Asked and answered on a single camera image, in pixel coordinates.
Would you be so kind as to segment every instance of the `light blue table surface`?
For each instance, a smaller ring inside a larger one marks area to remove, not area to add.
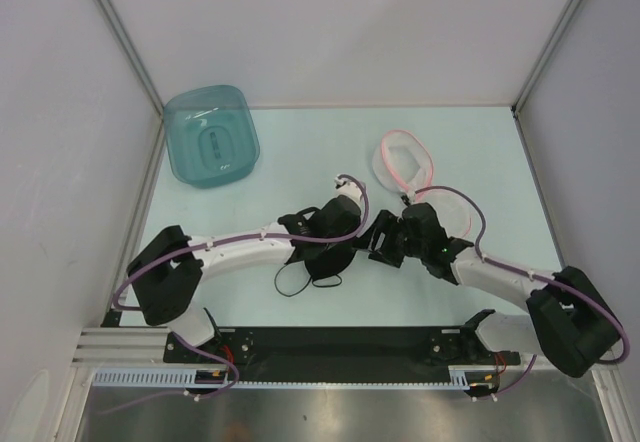
[[[381,209],[402,211],[371,170],[373,151],[391,129],[413,132],[429,149],[435,185],[450,185],[484,210],[483,249],[535,268],[559,261],[511,112],[507,107],[271,109],[252,111],[261,155],[247,178],[201,190],[178,181],[163,157],[142,246],[168,225],[190,235],[257,229],[281,215],[321,207],[333,196],[333,179],[348,173],[367,184],[370,222]],[[474,215],[471,236],[479,220]],[[279,295],[279,267],[262,266],[201,282],[196,299],[220,326],[413,326],[462,324],[478,311],[519,309],[472,288],[429,275],[417,260],[400,269],[359,254],[334,289],[309,287],[294,298]],[[285,269],[283,290],[303,284],[301,264]],[[135,304],[133,291],[128,303]],[[144,325],[125,313],[122,325]]]

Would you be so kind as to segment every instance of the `white panel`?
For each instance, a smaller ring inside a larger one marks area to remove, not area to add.
[[[640,0],[587,0],[523,112],[568,263],[582,266],[634,347],[640,409]]]
[[[42,440],[158,122],[92,0],[0,0],[0,27],[0,433],[47,369]]]
[[[567,0],[113,0],[166,102],[510,105]]]

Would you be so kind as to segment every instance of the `red wire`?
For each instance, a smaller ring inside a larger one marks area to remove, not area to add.
[[[496,358],[496,366],[498,366],[498,362],[502,363],[502,370],[498,372],[498,376],[500,376],[507,371],[507,361],[504,360],[504,357],[500,352],[496,352],[494,357]]]
[[[229,348],[229,346],[223,345],[222,350],[224,351],[225,354],[227,354],[227,359],[229,360],[229,362],[233,364],[233,353],[231,352],[231,349]]]

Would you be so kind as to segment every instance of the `metal frame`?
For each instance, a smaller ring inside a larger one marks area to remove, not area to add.
[[[138,77],[155,111],[159,116],[162,116],[162,100],[111,0],[94,1],[104,16],[109,28],[116,38],[116,41],[122,48],[126,59]],[[556,234],[553,231],[548,207],[544,202],[544,197],[540,190],[528,146],[522,135],[522,131],[520,130],[517,115],[526,103],[531,91],[539,80],[540,75],[551,60],[555,49],[563,39],[569,24],[575,17],[583,1],[584,0],[569,0],[567,2],[513,106],[514,119],[522,140],[523,149],[527,154],[527,160],[536,183],[538,195],[543,203],[545,216],[547,217],[549,227],[554,237],[556,250],[561,259],[562,255],[557,244]],[[112,278],[114,287],[117,281],[120,280],[122,274],[124,274],[127,262],[133,257],[139,244],[144,227],[144,221],[146,219],[155,187],[160,161],[162,160],[163,140],[164,132],[160,124],[154,144],[149,154],[145,177],[139,188],[138,203],[136,204],[131,216],[130,229],[120,252],[116,274]],[[78,349],[74,355],[72,367],[70,369],[66,401],[60,410],[57,423],[54,424],[55,426],[53,428],[53,432],[49,436],[49,440],[55,440],[56,442],[75,441],[81,425],[82,414],[87,402],[91,382],[98,370],[102,370],[105,366],[153,368],[154,370],[167,367],[168,364],[164,364],[162,361],[167,335],[168,330],[164,328],[85,329],[80,337]],[[211,369],[223,368],[220,364],[211,364],[206,367]],[[189,370],[194,368],[203,368],[203,366],[181,364],[178,368]],[[470,370],[472,367],[459,366],[453,367],[453,369],[454,372],[452,372],[452,375],[456,373],[456,370]],[[553,369],[553,366],[546,361],[546,359],[538,358],[538,362],[536,363],[534,370],[551,369]],[[634,420],[633,414],[629,411],[629,400],[626,396],[624,385],[621,382],[620,374],[617,369],[609,369],[600,366],[592,371],[592,375],[597,384],[600,401],[602,403],[613,440],[615,442],[640,440],[637,424]],[[261,384],[246,384],[246,386],[258,388]],[[330,388],[325,384],[322,384],[321,386],[323,388]]]
[[[556,25],[553,27],[551,35],[549,35],[549,38],[542,48],[542,52],[533,65],[533,69],[529,73],[529,76],[527,77],[527,80],[525,81],[524,86],[520,90],[520,93],[518,94],[518,97],[513,105],[515,114],[519,114],[522,110],[522,107],[524,107],[524,104],[527,102],[529,95],[533,91],[538,80],[540,79],[540,76],[544,72],[544,69],[547,67],[553,54],[555,53],[556,48],[560,45],[560,42],[564,38],[569,25],[582,7],[583,2],[584,0],[568,0],[566,5],[562,9],[560,18],[556,22]]]
[[[111,29],[111,32],[116,38],[116,41],[120,48],[122,49],[125,58],[131,64],[131,68],[133,69],[134,74],[140,81],[147,97],[151,101],[156,113],[162,117],[162,99],[156,90],[151,77],[144,64],[142,63],[142,59],[140,58],[140,54],[135,48],[135,45],[131,41],[131,37],[127,33],[127,30],[118,15],[115,7],[111,0],[94,0],[98,6],[98,9],[104,16],[105,22]]]

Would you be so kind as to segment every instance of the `translucent plastic container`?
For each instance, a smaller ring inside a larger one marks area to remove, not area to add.
[[[260,156],[247,102],[230,85],[174,97],[165,106],[164,125],[173,174],[195,187],[218,187],[242,179]]]

